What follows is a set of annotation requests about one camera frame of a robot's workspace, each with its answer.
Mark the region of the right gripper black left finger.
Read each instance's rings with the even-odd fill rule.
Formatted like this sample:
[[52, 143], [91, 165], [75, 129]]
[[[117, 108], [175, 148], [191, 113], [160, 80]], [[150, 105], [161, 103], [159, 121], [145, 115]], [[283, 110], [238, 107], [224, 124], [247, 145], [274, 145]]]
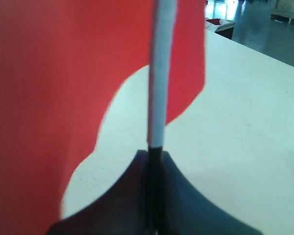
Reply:
[[134, 159], [96, 201], [55, 224], [48, 235], [145, 235], [148, 154], [138, 150]]

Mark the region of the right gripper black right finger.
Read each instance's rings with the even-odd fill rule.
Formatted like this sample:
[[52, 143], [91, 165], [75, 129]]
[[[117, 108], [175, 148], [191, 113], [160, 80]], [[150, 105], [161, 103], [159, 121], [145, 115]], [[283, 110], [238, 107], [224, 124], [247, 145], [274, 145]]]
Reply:
[[162, 235], [259, 235], [201, 194], [178, 169], [168, 152], [161, 158]]

